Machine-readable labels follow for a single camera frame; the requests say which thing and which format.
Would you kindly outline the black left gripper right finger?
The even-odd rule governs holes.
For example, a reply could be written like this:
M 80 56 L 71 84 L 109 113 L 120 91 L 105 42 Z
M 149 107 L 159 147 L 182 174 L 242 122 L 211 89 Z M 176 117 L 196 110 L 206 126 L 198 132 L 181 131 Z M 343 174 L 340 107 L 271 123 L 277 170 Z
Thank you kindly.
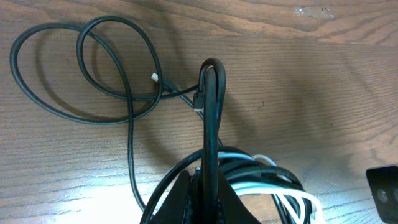
M 203 67 L 198 95 L 203 98 L 204 140 L 198 187 L 201 223 L 257 223 L 218 170 L 218 131 L 226 89 L 224 67 Z

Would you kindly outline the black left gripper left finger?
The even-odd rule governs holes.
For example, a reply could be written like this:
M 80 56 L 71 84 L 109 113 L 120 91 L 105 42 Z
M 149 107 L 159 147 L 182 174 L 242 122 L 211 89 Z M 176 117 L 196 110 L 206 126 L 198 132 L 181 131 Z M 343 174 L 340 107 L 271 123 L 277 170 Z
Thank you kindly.
M 175 181 L 169 194 L 150 224 L 191 224 L 193 223 L 193 178 L 183 171 Z

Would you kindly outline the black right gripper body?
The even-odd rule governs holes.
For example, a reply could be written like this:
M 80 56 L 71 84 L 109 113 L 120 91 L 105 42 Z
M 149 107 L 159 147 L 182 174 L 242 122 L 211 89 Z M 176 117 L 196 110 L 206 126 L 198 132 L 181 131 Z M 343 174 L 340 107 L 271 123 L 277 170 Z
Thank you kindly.
M 366 178 L 380 219 L 397 223 L 397 166 L 369 168 Z

